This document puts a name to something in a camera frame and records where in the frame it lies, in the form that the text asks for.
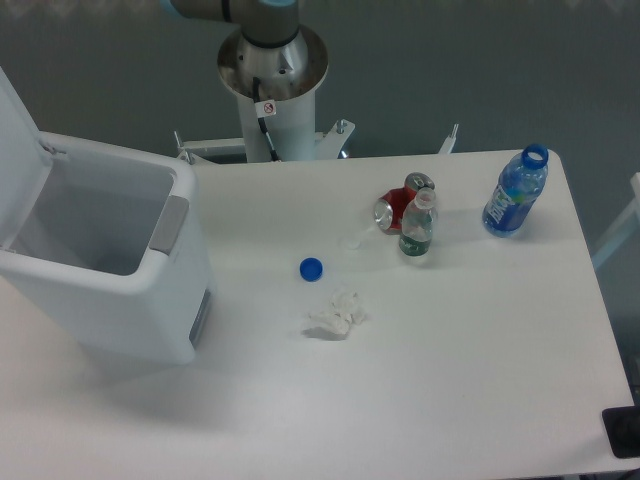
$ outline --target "trash bin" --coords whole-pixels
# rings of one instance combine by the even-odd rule
[[[213,295],[196,187],[178,160],[40,132],[0,69],[0,275],[79,342],[193,359]]]

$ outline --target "bottle cap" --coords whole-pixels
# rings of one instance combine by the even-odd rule
[[[322,262],[309,257],[300,262],[300,276],[307,282],[315,282],[322,276]]]
[[[522,164],[531,170],[539,170],[549,161],[549,151],[544,145],[533,143],[522,151]]]

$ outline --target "blue water bottle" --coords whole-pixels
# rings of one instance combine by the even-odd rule
[[[498,237],[516,233],[542,193],[547,180],[549,152],[529,145],[504,167],[493,197],[482,213],[484,226]]]

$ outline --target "crumpled can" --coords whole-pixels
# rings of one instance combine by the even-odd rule
[[[404,186],[389,190],[380,197],[373,207],[373,218],[386,233],[397,234],[402,231],[402,215],[407,205],[423,187],[435,189],[433,180],[424,173],[412,172],[404,180]]]

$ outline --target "warning sticker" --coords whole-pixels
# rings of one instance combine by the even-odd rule
[[[258,118],[271,117],[276,114],[276,102],[274,100],[265,100],[256,103],[256,114]]]

